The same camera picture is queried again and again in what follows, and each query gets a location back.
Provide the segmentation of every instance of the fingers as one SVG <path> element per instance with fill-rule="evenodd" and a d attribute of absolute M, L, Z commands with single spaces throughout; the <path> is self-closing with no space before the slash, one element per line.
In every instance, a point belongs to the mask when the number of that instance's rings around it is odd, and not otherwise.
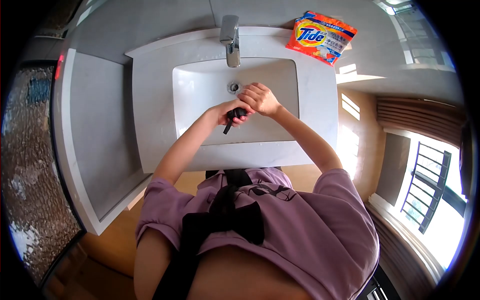
<path fill-rule="evenodd" d="M 259 89 L 258 87 L 256 87 L 256 86 L 253 85 L 253 84 L 248 84 L 248 85 L 244 86 L 243 88 L 244 88 L 244 90 L 245 90 L 245 89 L 249 89 L 249 90 L 251 90 L 251 91 L 253 91 L 253 92 L 257 93 L 257 94 L 261 94 L 261 93 L 262 93 L 262 90 Z"/>
<path fill-rule="evenodd" d="M 233 118 L 232 126 L 233 127 L 238 127 L 241 124 L 243 124 L 244 122 L 246 122 L 247 120 L 248 120 L 248 117 L 245 117 L 245 116 L 241 116 L 240 119 L 235 117 L 235 118 Z"/>
<path fill-rule="evenodd" d="M 254 114 L 255 110 L 246 102 L 241 101 L 240 99 L 233 100 L 234 108 L 243 108 L 247 111 L 247 114 Z"/>
<path fill-rule="evenodd" d="M 269 89 L 268 87 L 266 87 L 264 84 L 260 84 L 260 83 L 258 83 L 258 82 L 254 82 L 254 83 L 252 83 L 252 85 L 258 87 L 258 88 L 261 89 L 262 91 L 266 91 L 266 92 L 270 91 L 270 89 Z"/>
<path fill-rule="evenodd" d="M 249 90 L 249 89 L 244 89 L 244 90 L 242 91 L 242 94 L 249 96 L 249 97 L 252 98 L 253 100 L 259 100 L 259 96 L 260 96 L 258 93 L 254 92 L 254 91 L 252 91 L 252 90 Z"/>
<path fill-rule="evenodd" d="M 238 94 L 237 97 L 241 100 L 241 102 L 248 104 L 250 108 L 252 108 L 252 106 L 255 106 L 255 100 L 252 97 L 244 94 L 243 92 L 241 94 Z"/>

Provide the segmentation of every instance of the tide detergent bag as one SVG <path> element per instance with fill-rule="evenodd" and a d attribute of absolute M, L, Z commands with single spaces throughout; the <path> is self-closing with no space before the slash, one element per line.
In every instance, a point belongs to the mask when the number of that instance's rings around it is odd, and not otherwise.
<path fill-rule="evenodd" d="M 355 34 L 357 30 L 342 21 L 307 12 L 295 20 L 285 47 L 333 66 Z"/>

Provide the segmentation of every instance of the wrist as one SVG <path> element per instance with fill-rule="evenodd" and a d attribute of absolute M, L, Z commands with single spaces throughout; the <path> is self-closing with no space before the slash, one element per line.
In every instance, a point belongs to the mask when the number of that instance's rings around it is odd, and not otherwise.
<path fill-rule="evenodd" d="M 218 112 L 215 107 L 207 109 L 200 118 L 204 119 L 212 129 L 218 126 Z"/>
<path fill-rule="evenodd" d="M 269 115 L 273 120 L 278 119 L 279 116 L 281 116 L 284 112 L 286 111 L 285 107 L 283 107 L 280 103 L 278 104 L 278 107 L 276 110 Z"/>

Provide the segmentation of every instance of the faucet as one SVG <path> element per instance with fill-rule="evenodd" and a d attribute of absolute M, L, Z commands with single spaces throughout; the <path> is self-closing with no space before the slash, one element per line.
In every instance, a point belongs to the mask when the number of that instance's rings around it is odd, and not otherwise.
<path fill-rule="evenodd" d="M 240 45 L 239 45 L 239 18 L 228 14 L 222 18 L 220 29 L 220 43 L 225 45 L 227 51 L 227 66 L 236 68 L 240 66 Z"/>

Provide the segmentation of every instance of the red light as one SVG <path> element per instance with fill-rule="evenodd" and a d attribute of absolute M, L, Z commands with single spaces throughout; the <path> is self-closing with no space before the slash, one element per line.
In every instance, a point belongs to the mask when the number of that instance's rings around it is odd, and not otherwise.
<path fill-rule="evenodd" d="M 60 76 L 60 66 L 63 62 L 63 54 L 60 55 L 59 61 L 57 61 L 57 70 L 55 71 L 55 80 L 57 80 Z"/>

